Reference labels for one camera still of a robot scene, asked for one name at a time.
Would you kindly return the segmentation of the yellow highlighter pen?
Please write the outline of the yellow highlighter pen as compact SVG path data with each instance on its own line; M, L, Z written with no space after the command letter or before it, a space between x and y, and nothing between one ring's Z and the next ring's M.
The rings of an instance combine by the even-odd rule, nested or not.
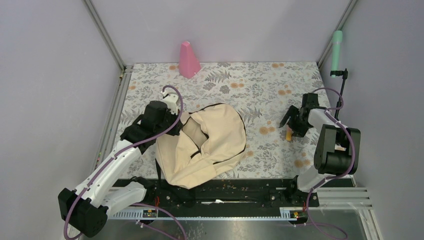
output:
M292 130L291 129L288 129L287 131L286 131L286 135L285 135L285 139L288 141L288 142L290 142L290 141L292 141Z

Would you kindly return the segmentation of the beige canvas backpack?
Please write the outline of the beige canvas backpack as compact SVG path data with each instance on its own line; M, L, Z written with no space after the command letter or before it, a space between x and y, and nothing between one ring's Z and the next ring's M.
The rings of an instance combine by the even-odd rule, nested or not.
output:
M232 170L243 159L247 132L241 115L217 103L181 116L179 134L156 141L156 161L168 184L197 187Z

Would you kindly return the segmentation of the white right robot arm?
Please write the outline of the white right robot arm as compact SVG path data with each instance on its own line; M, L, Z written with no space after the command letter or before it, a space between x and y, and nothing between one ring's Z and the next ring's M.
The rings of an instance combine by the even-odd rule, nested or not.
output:
M353 175L358 168L361 132L335 119L319 104L316 93L305 93L301 107L291 105L279 126L288 126L292 137L302 138L309 129L316 129L319 138L313 155L313 166L294 178L294 188L287 191L287 201L293 206L307 199L307 192L333 179Z

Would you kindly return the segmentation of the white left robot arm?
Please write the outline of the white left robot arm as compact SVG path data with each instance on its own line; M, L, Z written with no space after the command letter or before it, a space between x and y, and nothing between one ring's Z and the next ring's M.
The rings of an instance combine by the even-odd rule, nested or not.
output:
M81 235L91 238L102 230L109 217L119 211L134 203L148 206L154 202L154 190L139 182L131 182L114 193L109 190L122 172L141 157L158 137L178 135L182 128L182 112L183 102L175 95L151 101L144 113L124 130L105 161L74 189L64 188L58 194L60 215L65 221L65 239L71 239L69 226L79 231L74 239Z

